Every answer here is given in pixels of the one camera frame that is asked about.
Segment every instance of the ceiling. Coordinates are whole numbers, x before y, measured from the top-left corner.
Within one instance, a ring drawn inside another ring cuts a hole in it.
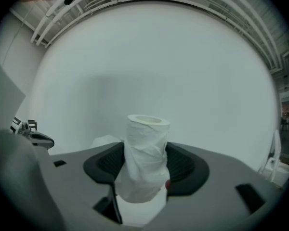
[[[77,0],[69,6],[62,1],[16,3],[11,12],[35,31],[32,42],[49,47],[69,28],[94,16],[99,9],[131,0]],[[192,5],[231,26],[262,57],[274,78],[277,91],[281,93],[281,99],[289,99],[289,29],[269,0],[172,1]]]

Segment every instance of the toilet paper roll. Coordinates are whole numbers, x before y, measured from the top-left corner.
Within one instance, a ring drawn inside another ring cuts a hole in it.
[[[165,151],[170,122],[147,115],[129,115],[124,141],[125,163],[116,179],[116,192],[130,203],[154,198],[170,179]]]

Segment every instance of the paper towel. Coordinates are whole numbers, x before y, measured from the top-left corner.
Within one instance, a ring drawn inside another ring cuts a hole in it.
[[[124,141],[125,163],[116,179],[116,192],[130,203],[154,198],[170,179],[165,147],[170,123],[147,115],[129,115]]]

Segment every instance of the white wall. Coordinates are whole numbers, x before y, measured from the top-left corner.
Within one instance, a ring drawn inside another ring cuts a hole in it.
[[[26,96],[16,116],[27,120],[30,119],[28,107],[32,85],[46,50],[30,43],[33,31],[21,24],[11,13],[4,17],[0,25],[0,64]]]
[[[278,123],[271,76],[251,46],[221,22],[178,4],[103,11],[45,54],[31,114],[53,153],[124,138],[126,116],[171,122],[169,140],[235,157],[258,170]]]

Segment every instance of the white paper wrapping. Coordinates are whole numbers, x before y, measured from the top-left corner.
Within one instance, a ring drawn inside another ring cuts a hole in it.
[[[129,115],[124,141],[125,163],[116,193],[130,203],[148,202],[170,179],[165,147],[170,123],[147,115]]]

